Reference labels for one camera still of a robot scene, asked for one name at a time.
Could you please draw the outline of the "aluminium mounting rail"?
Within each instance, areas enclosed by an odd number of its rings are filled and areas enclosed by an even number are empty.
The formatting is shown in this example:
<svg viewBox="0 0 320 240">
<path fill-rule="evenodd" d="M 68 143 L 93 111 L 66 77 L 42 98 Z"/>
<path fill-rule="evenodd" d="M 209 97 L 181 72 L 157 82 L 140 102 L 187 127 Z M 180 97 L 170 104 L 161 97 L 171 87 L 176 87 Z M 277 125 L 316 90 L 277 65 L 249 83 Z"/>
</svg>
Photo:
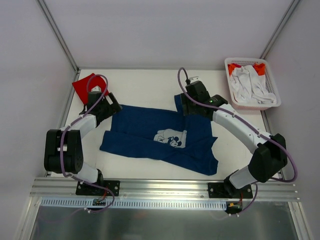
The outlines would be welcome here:
<svg viewBox="0 0 320 240">
<path fill-rule="evenodd" d="M 169 180 L 169 179 L 117 179 L 118 197 L 123 199 L 149 200 L 208 200 L 209 184 L 221 180 Z M 298 189 L 293 183 L 268 181 L 259 183 L 256 201 L 258 202 L 300 202 Z M 32 197 L 75 197 L 78 184 L 65 177 L 35 178 L 30 196 Z"/>
</svg>

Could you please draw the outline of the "blue t shirt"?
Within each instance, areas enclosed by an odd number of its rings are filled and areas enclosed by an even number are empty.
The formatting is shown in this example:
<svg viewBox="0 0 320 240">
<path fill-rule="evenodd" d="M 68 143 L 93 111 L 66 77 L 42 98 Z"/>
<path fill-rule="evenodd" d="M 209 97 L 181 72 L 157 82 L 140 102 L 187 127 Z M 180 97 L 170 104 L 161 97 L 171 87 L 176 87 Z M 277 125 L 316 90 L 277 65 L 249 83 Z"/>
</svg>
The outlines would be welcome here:
<svg viewBox="0 0 320 240">
<path fill-rule="evenodd" d="M 218 171 L 212 147 L 217 140 L 211 121 L 183 114 L 179 95 L 176 111 L 123 105 L 104 132 L 100 151 L 129 158 L 163 161 L 203 175 Z"/>
</svg>

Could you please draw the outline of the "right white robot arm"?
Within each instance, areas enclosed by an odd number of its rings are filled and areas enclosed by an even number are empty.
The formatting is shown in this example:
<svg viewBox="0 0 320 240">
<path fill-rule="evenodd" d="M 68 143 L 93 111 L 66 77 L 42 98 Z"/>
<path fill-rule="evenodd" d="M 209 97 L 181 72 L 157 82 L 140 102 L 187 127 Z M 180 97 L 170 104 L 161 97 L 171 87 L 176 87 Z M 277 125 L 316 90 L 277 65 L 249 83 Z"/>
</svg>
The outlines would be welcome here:
<svg viewBox="0 0 320 240">
<path fill-rule="evenodd" d="M 242 188 L 259 182 L 265 183 L 288 163 L 285 138 L 260 132 L 246 120 L 222 96 L 210 96 L 200 81 L 187 79 L 185 90 L 180 94 L 185 115 L 201 115 L 227 129 L 240 140 L 252 154 L 249 164 L 236 170 L 223 181 L 223 192 L 235 198 Z"/>
</svg>

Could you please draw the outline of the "white plastic basket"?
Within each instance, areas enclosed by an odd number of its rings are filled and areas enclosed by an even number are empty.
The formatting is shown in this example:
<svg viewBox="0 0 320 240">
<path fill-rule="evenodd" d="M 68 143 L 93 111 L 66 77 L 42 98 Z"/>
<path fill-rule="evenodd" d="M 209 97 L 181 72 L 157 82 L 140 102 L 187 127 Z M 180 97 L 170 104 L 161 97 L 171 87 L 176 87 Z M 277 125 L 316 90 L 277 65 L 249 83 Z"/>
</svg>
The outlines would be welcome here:
<svg viewBox="0 0 320 240">
<path fill-rule="evenodd" d="M 268 92 L 273 93 L 276 96 L 276 103 L 275 104 L 250 104 L 250 103 L 238 103 L 235 101 L 233 97 L 233 91 L 231 89 L 231 83 L 230 83 L 230 75 L 228 71 L 228 64 L 238 64 L 241 66 L 247 66 L 247 65 L 254 65 L 254 64 L 265 64 L 265 78 L 266 78 L 266 89 Z M 276 86 L 276 82 L 273 78 L 271 68 L 268 64 L 268 62 L 264 59 L 260 58 L 248 58 L 248 57 L 228 57 L 224 60 L 224 65 L 225 65 L 225 71 L 227 75 L 227 82 L 228 82 L 228 87 L 229 87 L 229 92 L 230 92 L 230 98 L 231 98 L 231 105 L 235 109 L 241 109 L 241 110 L 267 110 L 272 107 L 278 107 L 281 105 L 281 98 L 279 95 L 279 91 Z"/>
</svg>

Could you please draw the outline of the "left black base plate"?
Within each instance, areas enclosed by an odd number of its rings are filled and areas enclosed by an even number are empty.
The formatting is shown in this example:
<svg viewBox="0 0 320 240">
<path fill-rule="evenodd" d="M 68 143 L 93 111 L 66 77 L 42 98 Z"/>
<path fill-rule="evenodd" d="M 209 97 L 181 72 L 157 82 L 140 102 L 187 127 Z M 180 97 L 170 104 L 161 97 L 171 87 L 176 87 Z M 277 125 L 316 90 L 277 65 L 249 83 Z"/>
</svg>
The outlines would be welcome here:
<svg viewBox="0 0 320 240">
<path fill-rule="evenodd" d="M 106 192 L 107 196 L 112 194 L 106 189 L 110 190 L 115 197 L 119 196 L 121 182 L 119 180 L 103 180 L 101 186 L 96 187 L 86 183 L 77 183 L 75 194 L 77 196 L 95 196 L 101 197 Z"/>
</svg>

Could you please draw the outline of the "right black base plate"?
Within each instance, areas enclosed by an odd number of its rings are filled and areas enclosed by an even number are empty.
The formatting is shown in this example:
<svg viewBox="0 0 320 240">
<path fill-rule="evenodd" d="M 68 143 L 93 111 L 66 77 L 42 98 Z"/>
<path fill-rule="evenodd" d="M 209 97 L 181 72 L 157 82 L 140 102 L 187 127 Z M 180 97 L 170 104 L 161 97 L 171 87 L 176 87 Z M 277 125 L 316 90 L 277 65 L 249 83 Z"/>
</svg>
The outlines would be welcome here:
<svg viewBox="0 0 320 240">
<path fill-rule="evenodd" d="M 241 189 L 227 191 L 223 182 L 208 182 L 207 192 L 210 199 L 252 199 L 253 191 L 250 185 Z"/>
</svg>

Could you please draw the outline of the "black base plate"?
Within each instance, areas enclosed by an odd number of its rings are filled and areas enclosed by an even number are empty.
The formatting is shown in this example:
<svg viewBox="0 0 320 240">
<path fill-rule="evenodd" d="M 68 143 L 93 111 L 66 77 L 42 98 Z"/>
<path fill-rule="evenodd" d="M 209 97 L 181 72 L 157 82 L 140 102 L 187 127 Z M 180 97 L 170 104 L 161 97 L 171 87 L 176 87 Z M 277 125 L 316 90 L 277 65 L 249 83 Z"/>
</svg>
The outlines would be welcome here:
<svg viewBox="0 0 320 240">
<path fill-rule="evenodd" d="M 227 191 L 223 182 L 208 182 L 207 192 L 210 199 L 252 199 L 253 191 L 250 185 L 241 189 Z"/>
<path fill-rule="evenodd" d="M 77 196 L 95 196 L 101 197 L 106 192 L 107 196 L 112 194 L 106 189 L 110 190 L 115 197 L 119 196 L 121 182 L 119 180 L 103 180 L 101 186 L 96 187 L 86 183 L 77 183 L 75 194 Z"/>
</svg>

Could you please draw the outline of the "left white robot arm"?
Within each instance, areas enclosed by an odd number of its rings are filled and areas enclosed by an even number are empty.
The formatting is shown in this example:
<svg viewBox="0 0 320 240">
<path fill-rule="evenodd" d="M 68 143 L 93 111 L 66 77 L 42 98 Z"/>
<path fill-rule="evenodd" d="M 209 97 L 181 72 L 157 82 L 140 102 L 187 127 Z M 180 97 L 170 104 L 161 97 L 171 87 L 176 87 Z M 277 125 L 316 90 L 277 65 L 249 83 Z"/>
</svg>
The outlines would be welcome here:
<svg viewBox="0 0 320 240">
<path fill-rule="evenodd" d="M 102 96 L 100 91 L 88 94 L 88 103 L 78 117 L 69 125 L 59 129 L 50 129 L 46 133 L 44 150 L 44 168 L 48 172 L 63 174 L 87 183 L 87 189 L 93 195 L 104 191 L 102 172 L 84 161 L 82 139 L 101 122 L 122 110 L 114 94 Z"/>
</svg>

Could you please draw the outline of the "white t shirt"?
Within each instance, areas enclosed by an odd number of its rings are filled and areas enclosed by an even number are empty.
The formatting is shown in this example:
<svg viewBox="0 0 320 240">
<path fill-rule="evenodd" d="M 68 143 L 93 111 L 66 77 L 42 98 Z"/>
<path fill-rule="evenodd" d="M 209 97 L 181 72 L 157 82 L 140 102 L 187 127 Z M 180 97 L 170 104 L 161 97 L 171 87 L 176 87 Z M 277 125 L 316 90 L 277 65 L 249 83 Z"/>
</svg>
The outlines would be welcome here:
<svg viewBox="0 0 320 240">
<path fill-rule="evenodd" d="M 266 76 L 259 76 L 252 65 L 235 68 L 229 76 L 234 100 L 239 104 L 276 104 L 274 93 L 266 88 Z"/>
</svg>

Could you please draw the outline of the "orange t shirt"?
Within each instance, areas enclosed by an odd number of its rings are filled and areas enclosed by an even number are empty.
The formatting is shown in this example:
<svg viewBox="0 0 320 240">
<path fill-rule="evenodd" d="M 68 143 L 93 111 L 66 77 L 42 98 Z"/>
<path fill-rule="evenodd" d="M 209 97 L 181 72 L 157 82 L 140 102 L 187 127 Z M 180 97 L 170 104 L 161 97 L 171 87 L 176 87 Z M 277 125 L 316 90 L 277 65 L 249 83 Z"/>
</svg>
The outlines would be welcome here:
<svg viewBox="0 0 320 240">
<path fill-rule="evenodd" d="M 231 63 L 231 64 L 228 64 L 227 65 L 227 69 L 228 69 L 228 73 L 229 75 L 231 75 L 234 71 L 235 68 L 241 68 L 242 66 L 239 65 L 239 64 L 236 64 L 236 63 Z M 261 64 L 257 64 L 255 63 L 253 66 L 254 70 L 257 72 L 257 74 L 259 76 L 263 76 L 265 75 L 265 72 L 266 72 L 266 65 L 264 63 L 261 63 Z"/>
</svg>

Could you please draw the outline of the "folded red t shirt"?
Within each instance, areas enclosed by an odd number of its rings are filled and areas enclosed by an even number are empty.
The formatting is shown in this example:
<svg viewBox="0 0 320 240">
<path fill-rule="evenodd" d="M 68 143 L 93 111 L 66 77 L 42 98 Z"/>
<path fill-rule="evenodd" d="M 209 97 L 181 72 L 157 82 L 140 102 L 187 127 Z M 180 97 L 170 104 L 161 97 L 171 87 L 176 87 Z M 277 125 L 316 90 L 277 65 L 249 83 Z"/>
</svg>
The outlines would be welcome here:
<svg viewBox="0 0 320 240">
<path fill-rule="evenodd" d="M 105 80 L 101 76 L 93 77 L 94 75 L 95 74 L 92 73 L 92 74 L 86 76 L 85 78 L 82 78 L 82 79 L 72 83 L 72 86 L 73 86 L 76 94 L 78 95 L 78 97 L 80 98 L 81 102 L 84 105 L 86 105 L 88 103 L 88 95 L 89 95 L 88 92 L 92 92 L 94 88 L 103 92 L 107 86 Z"/>
</svg>

